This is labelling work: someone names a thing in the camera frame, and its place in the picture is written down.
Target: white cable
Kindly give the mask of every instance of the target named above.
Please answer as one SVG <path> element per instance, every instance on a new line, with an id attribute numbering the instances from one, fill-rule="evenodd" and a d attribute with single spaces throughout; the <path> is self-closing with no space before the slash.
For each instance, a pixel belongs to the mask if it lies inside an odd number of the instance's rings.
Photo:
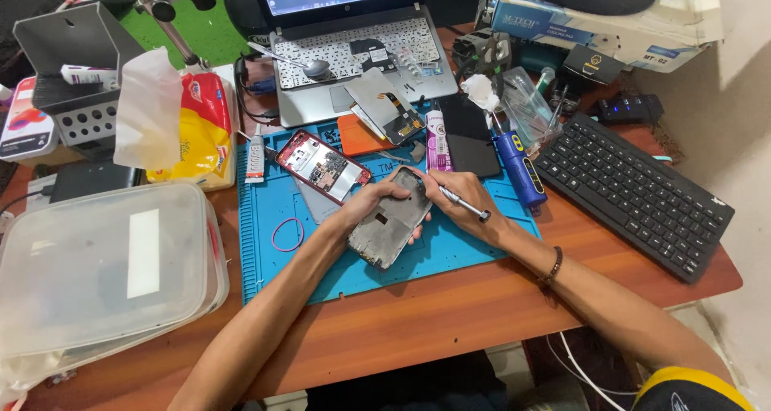
<path id="1" fill-rule="evenodd" d="M 626 409 L 623 409 L 621 406 L 619 406 L 616 402 L 613 402 L 611 398 L 608 397 L 599 387 L 597 387 L 591 379 L 589 379 L 588 376 L 586 376 L 585 373 L 583 373 L 583 370 L 581 370 L 581 367 L 576 363 L 575 358 L 573 358 L 573 352 L 571 352 L 571 349 L 569 346 L 567 346 L 567 340 L 565 339 L 565 335 L 560 332 L 560 337 L 562 337 L 562 343 L 565 345 L 565 351 L 567 351 L 567 357 L 573 362 L 573 366 L 576 367 L 576 370 L 578 373 L 583 376 L 583 380 L 586 381 L 587 384 L 592 386 L 594 391 L 596 391 L 600 396 L 603 397 L 603 399 L 607 400 L 608 403 L 610 403 L 613 407 L 615 407 L 618 411 L 627 411 Z"/>
<path id="2" fill-rule="evenodd" d="M 556 353 L 556 352 L 554 352 L 554 348 L 553 348 L 553 347 L 551 347 L 551 342 L 549 341 L 549 336 L 548 336 L 548 335 L 546 336 L 546 344 L 549 346 L 549 349 L 551 350 L 551 353 L 554 355 L 554 358 L 556 358 L 556 359 L 557 359 L 557 361 L 558 361 L 558 362 L 559 362 L 559 363 L 562 365 L 562 367 L 564 367 L 564 368 L 565 368 L 565 370 L 567 370 L 568 372 L 570 372 L 572 376 L 575 376 L 576 378 L 578 378 L 578 380 L 579 380 L 579 381 L 581 381 L 582 383 L 589 385 L 589 383 L 587 383 L 585 379 L 583 379 L 583 378 L 582 378 L 580 375 L 578 375 L 577 373 L 573 372 L 573 371 L 571 370 L 571 368 L 567 367 L 567 365 L 566 365 L 566 364 L 565 364 L 565 363 L 562 361 L 562 358 L 560 358 L 560 357 L 557 355 L 557 353 Z M 637 396 L 637 394 L 639 393 L 639 392 L 633 392 L 633 393 L 632 393 L 632 392 L 616 392 L 616 391 L 614 391 L 614 390 L 603 389 L 602 387 L 598 387 L 598 388 L 599 388 L 600 390 L 602 390 L 602 391 L 606 392 L 606 393 L 612 393 L 612 394 L 614 394 L 614 395 L 623 395 L 623 396 Z"/>

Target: red phone frame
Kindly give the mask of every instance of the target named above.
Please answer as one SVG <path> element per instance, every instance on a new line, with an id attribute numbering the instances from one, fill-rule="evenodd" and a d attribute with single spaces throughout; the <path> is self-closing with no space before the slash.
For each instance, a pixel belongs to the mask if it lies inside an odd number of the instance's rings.
<path id="1" fill-rule="evenodd" d="M 325 142 L 324 140 L 319 139 L 318 137 L 314 136 L 308 131 L 305 130 L 297 130 L 292 134 L 292 137 L 289 139 L 287 144 L 284 145 L 284 147 L 278 151 L 278 154 L 276 154 L 276 163 L 283 167 L 284 170 L 287 170 L 289 173 L 292 174 L 292 176 L 296 177 L 297 179 L 300 179 L 302 182 L 306 183 L 310 188 L 315 189 L 316 191 L 323 194 L 327 199 L 330 199 L 331 201 L 335 202 L 336 204 L 342 206 L 344 203 L 340 200 L 335 199 L 333 196 L 330 196 L 329 193 L 321 189 L 318 185 L 308 181 L 303 176 L 301 176 L 299 173 L 292 170 L 285 161 L 291 156 L 292 152 L 294 152 L 294 147 L 292 147 L 294 144 L 297 144 L 297 140 L 303 140 L 303 142 L 307 142 L 308 140 L 314 140 L 317 142 L 320 142 L 321 144 L 328 147 L 330 150 L 334 151 L 344 159 L 346 159 L 349 162 L 349 166 L 353 165 L 361 169 L 361 173 L 359 174 L 359 179 L 356 180 L 356 182 L 360 183 L 362 187 L 364 187 L 370 179 L 372 179 L 372 172 L 362 166 L 361 164 L 357 163 L 355 160 L 353 160 L 351 157 L 345 155 L 344 153 L 340 152 L 337 148 L 330 145 L 329 143 Z"/>

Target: laptop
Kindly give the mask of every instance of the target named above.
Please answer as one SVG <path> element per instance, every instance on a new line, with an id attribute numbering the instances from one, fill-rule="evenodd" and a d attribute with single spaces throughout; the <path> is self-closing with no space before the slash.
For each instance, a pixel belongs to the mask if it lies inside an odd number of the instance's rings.
<path id="1" fill-rule="evenodd" d="M 457 93 L 424 1 L 257 0 L 272 30 L 273 51 L 303 62 L 321 59 L 331 64 L 325 77 L 309 79 L 301 69 L 274 61 L 281 124 L 292 128 L 351 114 L 353 99 L 345 84 L 373 65 L 379 65 L 410 102 Z M 422 62 L 419 76 L 388 69 L 387 54 L 404 46 Z"/>

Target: wall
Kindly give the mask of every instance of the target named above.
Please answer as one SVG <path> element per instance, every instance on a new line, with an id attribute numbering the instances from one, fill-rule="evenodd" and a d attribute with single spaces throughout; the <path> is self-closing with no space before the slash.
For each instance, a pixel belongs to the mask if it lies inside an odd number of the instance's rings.
<path id="1" fill-rule="evenodd" d="M 705 301 L 748 399 L 771 409 L 771 0 L 721 0 L 725 39 L 671 74 L 637 70 L 686 159 L 677 169 L 736 209 L 722 238 L 744 286 Z"/>

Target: laptop touchpad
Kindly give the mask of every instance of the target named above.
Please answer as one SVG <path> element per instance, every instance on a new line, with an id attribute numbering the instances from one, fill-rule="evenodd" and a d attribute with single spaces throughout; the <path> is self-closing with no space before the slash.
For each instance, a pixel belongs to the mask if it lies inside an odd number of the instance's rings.
<path id="1" fill-rule="evenodd" d="M 332 107 L 335 113 L 349 112 L 351 111 L 351 104 L 353 104 L 353 97 L 345 86 L 333 87 L 329 90 L 329 95 L 332 97 Z"/>

